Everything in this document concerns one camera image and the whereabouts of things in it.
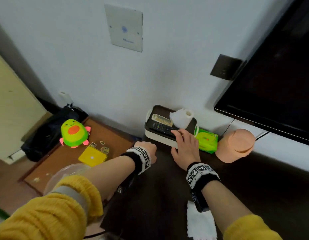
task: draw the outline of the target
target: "white cloth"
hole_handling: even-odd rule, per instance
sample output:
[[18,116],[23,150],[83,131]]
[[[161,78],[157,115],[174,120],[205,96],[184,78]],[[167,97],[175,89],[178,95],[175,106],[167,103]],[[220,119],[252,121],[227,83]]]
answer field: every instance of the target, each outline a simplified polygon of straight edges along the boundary
[[193,240],[216,240],[217,230],[211,211],[198,212],[195,204],[188,201],[188,237]]

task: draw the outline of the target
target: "yellow sleeve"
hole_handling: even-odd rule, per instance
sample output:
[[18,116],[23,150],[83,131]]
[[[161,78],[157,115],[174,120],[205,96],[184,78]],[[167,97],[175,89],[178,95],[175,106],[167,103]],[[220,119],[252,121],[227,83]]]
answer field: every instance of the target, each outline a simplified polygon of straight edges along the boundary
[[257,215],[247,215],[237,219],[223,234],[224,240],[282,240]]
[[32,199],[0,224],[0,240],[82,240],[87,224],[103,215],[97,188],[83,176],[69,176],[57,185],[69,186],[87,202],[88,216],[73,198],[59,193]]

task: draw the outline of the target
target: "white tissue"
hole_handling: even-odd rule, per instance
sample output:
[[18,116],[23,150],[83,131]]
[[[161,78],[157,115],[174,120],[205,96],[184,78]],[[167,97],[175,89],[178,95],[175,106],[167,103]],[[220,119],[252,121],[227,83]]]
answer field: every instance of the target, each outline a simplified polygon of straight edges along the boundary
[[216,240],[217,230],[211,211],[198,212],[196,205],[188,201],[188,237],[193,240]]
[[179,129],[186,129],[193,117],[193,112],[188,109],[179,109],[174,113],[170,113],[170,119]]

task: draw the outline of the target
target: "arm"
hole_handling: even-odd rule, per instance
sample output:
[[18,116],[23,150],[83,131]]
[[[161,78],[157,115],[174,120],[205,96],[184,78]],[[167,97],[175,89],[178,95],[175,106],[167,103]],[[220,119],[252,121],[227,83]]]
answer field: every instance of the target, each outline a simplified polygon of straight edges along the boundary
[[[156,146],[137,142],[147,149],[152,163],[156,162]],[[0,224],[0,240],[71,239],[82,240],[87,224],[103,215],[101,198],[107,198],[135,170],[134,161],[121,156],[97,165],[83,175],[68,176],[57,186],[68,186],[82,196],[88,214],[72,197],[50,193],[32,199]]]
[[[200,162],[198,140],[188,131],[171,131],[176,136],[178,152],[173,147],[171,154],[182,169]],[[253,213],[221,182],[211,181],[201,190],[213,214],[216,225],[224,239],[281,239],[269,229],[262,218]]]

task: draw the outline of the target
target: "white wall plate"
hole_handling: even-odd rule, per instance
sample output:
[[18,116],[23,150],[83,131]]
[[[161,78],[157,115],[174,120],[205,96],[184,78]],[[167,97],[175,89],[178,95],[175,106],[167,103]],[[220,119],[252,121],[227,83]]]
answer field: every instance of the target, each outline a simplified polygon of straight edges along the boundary
[[111,43],[142,52],[142,12],[104,5]]

